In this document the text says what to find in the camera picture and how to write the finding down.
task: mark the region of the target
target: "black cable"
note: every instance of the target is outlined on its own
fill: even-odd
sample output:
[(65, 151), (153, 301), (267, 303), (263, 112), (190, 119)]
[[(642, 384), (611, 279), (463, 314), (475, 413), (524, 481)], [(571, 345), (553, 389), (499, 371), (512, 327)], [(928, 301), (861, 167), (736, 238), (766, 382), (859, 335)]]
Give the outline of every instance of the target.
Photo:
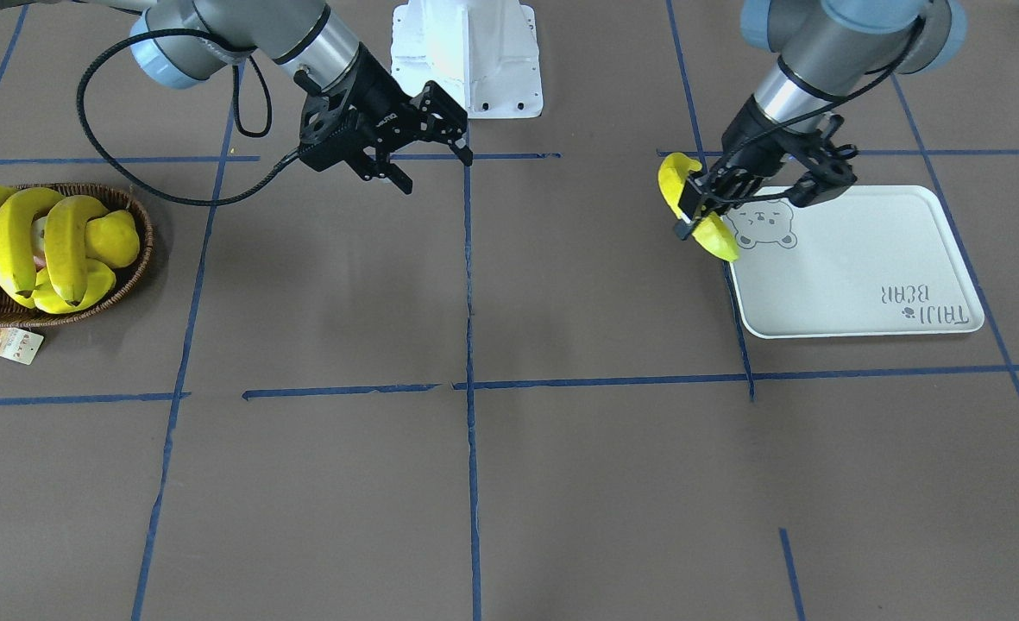
[(876, 79), (873, 80), (871, 83), (867, 84), (867, 86), (858, 88), (857, 91), (847, 95), (844, 99), (841, 99), (841, 101), (832, 102), (823, 107), (820, 107), (820, 109), (814, 109), (812, 111), (809, 111), (809, 113), (807, 114), (799, 114), (798, 116), (790, 118), (789, 120), (783, 120), (781, 122), (776, 122), (773, 125), (770, 125), (761, 134), (755, 134), (754, 137), (748, 138), (746, 139), (746, 141), (743, 141), (741, 144), (735, 145), (732, 149), (728, 150), (728, 153), (723, 154), (723, 157), (719, 158), (717, 162), (715, 162), (715, 164), (712, 165), (712, 168), (709, 170), (709, 174), (707, 174), (707, 183), (705, 185), (705, 192), (702, 194), (702, 197), (712, 199), (718, 204), (734, 204), (734, 205), (749, 204), (749, 202), (764, 202), (764, 201), (789, 198), (788, 196), (786, 196), (786, 193), (760, 194), (760, 196), (752, 196), (752, 197), (738, 198), (738, 199), (718, 197), (715, 193), (712, 192), (712, 178), (717, 175), (717, 173), (719, 172), (719, 168), (721, 168), (721, 166), (726, 165), (727, 162), (731, 160), (731, 158), (735, 157), (735, 154), (738, 154), (739, 152), (741, 152), (741, 150), (746, 149), (746, 147), (749, 147), (754, 143), (761, 141), (761, 139), (765, 137), (769, 137), (769, 135), (773, 134), (774, 132), (785, 130), (786, 126), (794, 125), (794, 123), (808, 120), (809, 118), (819, 116), (820, 114), (828, 113), (828, 111), (836, 109), (836, 107), (842, 106), (845, 103), (852, 102), (854, 99), (860, 98), (860, 96), (869, 93), (870, 91), (873, 90), (873, 88), (878, 87), (880, 83), (884, 82), (886, 80), (888, 80), (890, 75), (895, 73), (897, 68), (899, 68), (900, 65), (904, 63), (904, 60), (908, 58), (908, 54), (911, 52), (912, 47), (915, 46), (915, 41), (916, 39), (919, 39), (921, 32), (923, 32), (923, 19), (917, 19), (915, 22), (915, 28), (913, 28), (911, 36), (908, 39), (908, 43), (904, 44), (904, 50), (901, 50), (900, 54), (897, 55), (897, 58), (894, 59), (892, 63), (889, 63), (883, 70), (881, 70), (881, 74), (877, 75)]
[(272, 166), (271, 171), (269, 171), (263, 179), (261, 179), (256, 186), (253, 186), (253, 188), (246, 190), (244, 193), (237, 194), (235, 197), (218, 200), (198, 200), (185, 199), (182, 197), (172, 196), (172, 194), (169, 193), (162, 193), (160, 190), (153, 188), (153, 186), (146, 184), (146, 182), (140, 180), (136, 174), (126, 170), (126, 167), (123, 166), (121, 162), (119, 162), (114, 156), (111, 156), (111, 154), (107, 152), (106, 148), (100, 144), (99, 140), (95, 138), (95, 133), (92, 132), (91, 123), (88, 122), (87, 104), (84, 102), (84, 98), (88, 94), (88, 83), (90, 83), (93, 75), (95, 75), (95, 71), (99, 70), (100, 67), (106, 64), (107, 60), (110, 60), (112, 56), (122, 50), (125, 50), (125, 48), (133, 46), (135, 43), (165, 37), (195, 37), (199, 39), (206, 39), (207, 41), (216, 43), (217, 46), (225, 48), (226, 51), (233, 53), (251, 51), (250, 48), (234, 48), (229, 46), (228, 41), (225, 41), (216, 35), (211, 35), (209, 32), (191, 31), (191, 29), (185, 28), (172, 28), (166, 29), (166, 31), (145, 32), (142, 33), (142, 35), (135, 35), (133, 37), (123, 39), (118, 43), (115, 43), (114, 46), (106, 48), (105, 52), (96, 56), (95, 60), (92, 60), (91, 65), (88, 66), (88, 70), (85, 70), (84, 75), (79, 79), (79, 86), (76, 87), (76, 113), (79, 116), (79, 125), (83, 126), (85, 137), (88, 137), (88, 141), (90, 141), (92, 146), (95, 147), (96, 152), (99, 152), (100, 156), (103, 156), (103, 159), (106, 160), (107, 164), (114, 166), (115, 170), (120, 172), (130, 182), (133, 182), (133, 184), (145, 190), (145, 192), (153, 194), (153, 196), (166, 201), (177, 202), (178, 204), (191, 204), (195, 205), (195, 207), (221, 207), (223, 204), (233, 204), (233, 202), (245, 200), (246, 198), (252, 196), (252, 194), (260, 192), (260, 190), (264, 189), (264, 186), (268, 185), (279, 172), (283, 171), (285, 166), (291, 165), (293, 161), (299, 159), (301, 154), (300, 149), (292, 150), (292, 152), (279, 159), (279, 161)]
[[(77, 4), (90, 4), (90, 3), (85, 3), (84, 0), (71, 0), (71, 1), (73, 3), (77, 3)], [(106, 8), (113, 8), (115, 11), (120, 11), (122, 13), (129, 13), (130, 15), (140, 15), (140, 14), (142, 14), (142, 12), (140, 12), (140, 11), (135, 11), (133, 8), (107, 7), (106, 4), (104, 4), (104, 7), (106, 7)]]
[(264, 121), (264, 128), (259, 132), (251, 132), (245, 128), (245, 125), (240, 123), (240, 67), (233, 65), (233, 122), (236, 123), (236, 131), (240, 133), (242, 137), (249, 138), (264, 138), (267, 137), (272, 131), (272, 94), (267, 89), (267, 82), (264, 80), (263, 71), (260, 71), (260, 65), (256, 63), (256, 59), (249, 56), (249, 64), (256, 71), (256, 77), (260, 80), (260, 88), (264, 90), (264, 105), (266, 106), (267, 120)]

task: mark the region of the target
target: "wicker basket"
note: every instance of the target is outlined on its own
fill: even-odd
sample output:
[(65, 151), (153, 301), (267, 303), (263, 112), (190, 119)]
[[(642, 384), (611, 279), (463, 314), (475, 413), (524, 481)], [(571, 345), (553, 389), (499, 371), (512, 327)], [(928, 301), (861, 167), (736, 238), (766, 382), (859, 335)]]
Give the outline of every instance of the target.
[(54, 189), (66, 197), (74, 196), (74, 194), (87, 194), (103, 201), (103, 204), (110, 211), (118, 209), (129, 210), (131, 215), (133, 215), (133, 222), (138, 224), (138, 236), (142, 239), (142, 252), (140, 252), (138, 260), (135, 260), (128, 267), (123, 267), (121, 270), (114, 270), (117, 276), (117, 283), (114, 290), (111, 290), (110, 294), (107, 295), (107, 298), (96, 304), (96, 306), (92, 306), (87, 310), (81, 310), (78, 313), (50, 315), (42, 313), (37, 308), (30, 310), (30, 308), (20, 306), (0, 291), (0, 328), (62, 326), (64, 323), (72, 323), (81, 319), (87, 319), (96, 313), (102, 313), (102, 311), (106, 311), (107, 308), (117, 304), (118, 300), (125, 298), (126, 294), (129, 294), (133, 286), (138, 283), (138, 279), (144, 274), (149, 260), (153, 258), (153, 222), (149, 219), (149, 215), (145, 211), (145, 208), (142, 207), (142, 204), (129, 196), (129, 194), (123, 193), (118, 189), (95, 184), (35, 184), (14, 187), (25, 189), (37, 188), (37, 186)]

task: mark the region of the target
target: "white tray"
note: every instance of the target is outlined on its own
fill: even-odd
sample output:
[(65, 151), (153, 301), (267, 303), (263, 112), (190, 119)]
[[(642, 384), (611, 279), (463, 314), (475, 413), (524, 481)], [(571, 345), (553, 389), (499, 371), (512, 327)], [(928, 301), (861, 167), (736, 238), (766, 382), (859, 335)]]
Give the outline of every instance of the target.
[[(765, 188), (777, 193), (784, 188)], [(919, 186), (856, 186), (824, 204), (725, 216), (743, 325), (761, 339), (971, 332), (981, 300), (943, 206)]]

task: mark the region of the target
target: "price tag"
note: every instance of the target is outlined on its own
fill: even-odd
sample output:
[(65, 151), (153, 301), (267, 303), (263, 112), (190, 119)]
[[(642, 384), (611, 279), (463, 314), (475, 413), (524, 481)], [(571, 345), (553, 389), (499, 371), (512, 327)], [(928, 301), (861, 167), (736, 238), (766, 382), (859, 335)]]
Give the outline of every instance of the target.
[(45, 338), (19, 328), (0, 328), (0, 358), (29, 365)]

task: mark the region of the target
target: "yellow lemon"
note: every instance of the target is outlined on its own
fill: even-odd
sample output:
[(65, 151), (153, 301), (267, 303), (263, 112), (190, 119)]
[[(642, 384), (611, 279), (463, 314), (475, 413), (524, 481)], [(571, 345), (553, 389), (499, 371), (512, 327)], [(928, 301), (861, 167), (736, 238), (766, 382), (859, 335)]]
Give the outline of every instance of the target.
[(88, 221), (84, 240), (88, 243), (91, 259), (102, 260), (115, 270), (138, 260), (142, 251), (142, 240), (133, 224), (133, 216), (125, 209)]

